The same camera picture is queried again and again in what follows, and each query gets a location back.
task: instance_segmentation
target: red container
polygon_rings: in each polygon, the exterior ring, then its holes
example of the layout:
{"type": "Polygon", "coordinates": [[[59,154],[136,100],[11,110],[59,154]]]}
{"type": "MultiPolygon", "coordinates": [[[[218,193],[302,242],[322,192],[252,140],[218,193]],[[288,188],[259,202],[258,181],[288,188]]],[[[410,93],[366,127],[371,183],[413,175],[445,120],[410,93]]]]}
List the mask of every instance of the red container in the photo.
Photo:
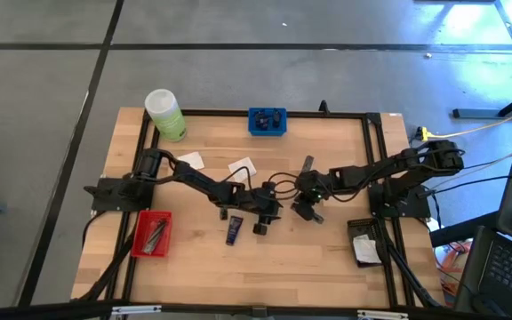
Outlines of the red container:
{"type": "Polygon", "coordinates": [[[159,211],[141,211],[138,217],[138,226],[135,230],[133,238],[132,256],[133,257],[164,257],[169,250],[169,239],[171,236],[171,213],[159,211]],[[157,223],[160,220],[167,220],[164,232],[161,239],[157,243],[156,248],[151,254],[143,251],[143,246],[146,244],[149,235],[156,229],[157,223]]]}

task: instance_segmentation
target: white bottle cap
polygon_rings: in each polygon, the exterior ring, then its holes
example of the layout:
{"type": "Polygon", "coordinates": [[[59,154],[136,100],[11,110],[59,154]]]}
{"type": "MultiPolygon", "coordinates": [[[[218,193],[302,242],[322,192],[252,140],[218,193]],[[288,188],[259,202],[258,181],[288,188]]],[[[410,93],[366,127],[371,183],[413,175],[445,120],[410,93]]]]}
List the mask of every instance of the white bottle cap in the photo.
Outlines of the white bottle cap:
{"type": "Polygon", "coordinates": [[[145,105],[150,115],[162,115],[175,107],[179,107],[173,92],[166,89],[157,89],[150,92],[146,97],[145,105]]]}

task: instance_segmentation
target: wooden table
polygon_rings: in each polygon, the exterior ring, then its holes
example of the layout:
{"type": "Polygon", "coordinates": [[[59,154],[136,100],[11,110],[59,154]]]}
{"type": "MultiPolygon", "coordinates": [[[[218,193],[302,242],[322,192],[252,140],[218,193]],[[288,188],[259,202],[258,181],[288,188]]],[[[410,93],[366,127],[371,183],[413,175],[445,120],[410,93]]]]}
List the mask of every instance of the wooden table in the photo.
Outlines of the wooden table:
{"type": "MultiPolygon", "coordinates": [[[[142,108],[121,108],[110,143],[104,174],[130,172],[142,118],[142,108]]],[[[403,118],[383,114],[389,155],[408,148],[403,118]]],[[[229,175],[228,165],[249,156],[258,173],[257,187],[274,172],[297,174],[307,155],[313,168],[365,165],[361,122],[350,119],[288,118],[282,138],[254,138],[246,117],[186,116],[187,137],[160,140],[159,147],[176,156],[198,151],[215,180],[229,175]]],[[[150,140],[153,130],[149,130],[150,140]]],[[[372,139],[375,140],[372,128],[372,139]]],[[[166,165],[160,176],[169,174],[166,165]]],[[[257,216],[244,217],[234,246],[225,245],[228,222],[206,196],[180,183],[156,187],[153,209],[173,212],[172,238],[166,259],[138,259],[132,301],[184,304],[268,305],[284,307],[386,308],[387,288],[382,267],[358,268],[347,236],[346,221],[369,218],[366,191],[349,203],[332,199],[316,205],[324,224],[304,221],[283,201],[282,219],[268,226],[266,236],[252,233],[257,216]]],[[[107,212],[91,225],[80,259],[72,297],[91,287],[109,264],[120,212],[107,212]]],[[[401,219],[411,269],[434,299],[444,302],[428,231],[415,219],[401,219]]],[[[121,297],[125,264],[120,268],[115,297],[121,297]]],[[[399,270],[394,267],[398,300],[404,303],[399,270]]]]}

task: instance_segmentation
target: concrete floor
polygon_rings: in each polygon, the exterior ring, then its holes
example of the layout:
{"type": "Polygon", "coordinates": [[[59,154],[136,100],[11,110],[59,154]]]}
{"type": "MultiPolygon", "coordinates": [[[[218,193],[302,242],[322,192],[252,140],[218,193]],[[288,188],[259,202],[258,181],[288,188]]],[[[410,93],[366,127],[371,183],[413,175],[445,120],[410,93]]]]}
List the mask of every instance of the concrete floor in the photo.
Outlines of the concrete floor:
{"type": "MultiPolygon", "coordinates": [[[[512,1],[503,3],[512,16],[512,1]]],[[[0,0],[0,42],[101,43],[114,4],[0,0]]],[[[410,0],[128,0],[114,42],[512,43],[493,4],[410,0]]],[[[453,120],[453,108],[501,108],[512,101],[512,52],[424,54],[110,52],[34,302],[69,298],[90,213],[82,186],[101,174],[120,107],[141,107],[148,92],[162,87],[175,92],[183,108],[316,110],[326,99],[331,110],[403,113],[412,131],[426,125],[432,132],[457,132],[489,122],[453,120]]],[[[0,201],[10,208],[0,215],[0,307],[13,304],[20,291],[97,55],[0,52],[0,201]]],[[[456,141],[467,150],[467,165],[493,160],[512,151],[512,122],[456,141]]],[[[505,174],[509,166],[460,182],[505,174]]],[[[439,195],[444,223],[496,210],[503,188],[496,180],[439,195]]]]}

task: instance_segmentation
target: blue container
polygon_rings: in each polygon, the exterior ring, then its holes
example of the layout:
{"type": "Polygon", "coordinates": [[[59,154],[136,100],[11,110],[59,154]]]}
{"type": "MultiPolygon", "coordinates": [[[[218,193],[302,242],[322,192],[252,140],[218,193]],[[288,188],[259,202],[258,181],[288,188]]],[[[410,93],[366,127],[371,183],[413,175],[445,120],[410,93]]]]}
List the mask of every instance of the blue container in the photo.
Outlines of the blue container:
{"type": "Polygon", "coordinates": [[[280,137],[287,131],[287,113],[285,108],[249,108],[248,109],[248,131],[253,136],[280,137]],[[273,123],[274,110],[280,112],[280,126],[275,128],[273,123]],[[262,129],[256,125],[256,114],[264,111],[264,116],[268,119],[268,128],[262,129]]]}

